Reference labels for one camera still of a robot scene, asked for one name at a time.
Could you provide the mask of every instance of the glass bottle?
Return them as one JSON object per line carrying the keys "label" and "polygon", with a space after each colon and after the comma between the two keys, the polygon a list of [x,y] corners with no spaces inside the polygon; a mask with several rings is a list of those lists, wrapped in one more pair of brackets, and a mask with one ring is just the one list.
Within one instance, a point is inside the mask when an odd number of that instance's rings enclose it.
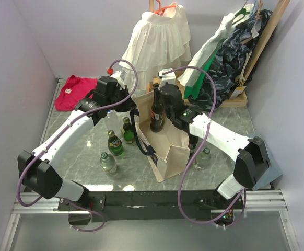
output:
{"label": "glass bottle", "polygon": [[210,156],[210,149],[209,148],[204,148],[203,151],[201,151],[198,156],[196,157],[197,163],[195,165],[196,170],[204,170],[209,161],[211,159]]}
{"label": "glass bottle", "polygon": [[117,113],[114,110],[110,110],[107,113],[107,116],[104,118],[106,123],[107,130],[113,130],[116,135],[121,135],[121,125],[117,117]]}
{"label": "glass bottle", "polygon": [[133,133],[132,125],[130,123],[130,119],[128,117],[125,117],[123,119],[123,137],[124,141],[128,144],[131,144],[135,142],[135,135]]}
{"label": "glass bottle", "polygon": [[108,132],[108,149],[109,151],[115,155],[121,155],[123,153],[123,144],[122,141],[115,135],[113,130]]}
{"label": "glass bottle", "polygon": [[150,128],[152,132],[160,132],[162,130],[163,122],[163,107],[160,101],[159,84],[153,85],[153,97],[154,101],[151,107]]}
{"label": "glass bottle", "polygon": [[111,154],[101,153],[100,164],[106,174],[114,174],[117,170],[116,161]]}

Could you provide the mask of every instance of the gray wall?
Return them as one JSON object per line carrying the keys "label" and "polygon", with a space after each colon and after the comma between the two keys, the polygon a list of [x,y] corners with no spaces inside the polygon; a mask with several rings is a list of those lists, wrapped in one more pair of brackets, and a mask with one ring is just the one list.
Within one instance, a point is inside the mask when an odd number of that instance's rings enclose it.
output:
{"label": "gray wall", "polygon": [[0,1],[0,244],[18,180],[17,156],[40,136],[55,78],[11,0]]}
{"label": "gray wall", "polygon": [[[56,77],[100,76],[122,57],[149,0],[14,0]],[[162,0],[162,6],[172,0]],[[245,0],[180,0],[185,7],[192,54],[217,30],[223,15]]]}
{"label": "gray wall", "polygon": [[290,2],[247,94],[254,128],[283,170],[279,186],[304,250],[304,1]]}

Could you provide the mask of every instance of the folded red t-shirt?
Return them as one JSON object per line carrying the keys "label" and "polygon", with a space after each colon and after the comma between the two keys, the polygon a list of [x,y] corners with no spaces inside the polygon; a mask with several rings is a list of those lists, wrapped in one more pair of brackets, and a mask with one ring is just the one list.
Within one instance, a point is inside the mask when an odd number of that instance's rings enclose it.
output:
{"label": "folded red t-shirt", "polygon": [[96,88],[96,78],[71,76],[60,91],[54,102],[57,111],[72,111],[77,103],[82,100],[90,90]]}

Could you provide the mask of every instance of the canvas bag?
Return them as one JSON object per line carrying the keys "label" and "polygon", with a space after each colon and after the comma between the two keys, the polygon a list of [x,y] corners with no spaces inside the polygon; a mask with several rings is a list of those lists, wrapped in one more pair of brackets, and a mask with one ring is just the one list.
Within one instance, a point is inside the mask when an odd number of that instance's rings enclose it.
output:
{"label": "canvas bag", "polygon": [[188,134],[176,128],[166,116],[163,129],[158,133],[151,131],[153,92],[136,97],[134,101],[137,109],[131,111],[130,117],[137,146],[148,157],[157,181],[182,173],[190,153]]}

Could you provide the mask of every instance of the brown bottle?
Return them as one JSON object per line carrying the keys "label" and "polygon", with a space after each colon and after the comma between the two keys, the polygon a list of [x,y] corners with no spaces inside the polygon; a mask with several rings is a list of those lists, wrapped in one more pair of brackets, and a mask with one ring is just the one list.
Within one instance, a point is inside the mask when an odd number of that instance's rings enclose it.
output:
{"label": "brown bottle", "polygon": [[163,123],[163,107],[160,101],[159,84],[153,85],[153,97],[150,128],[152,132],[160,132]]}

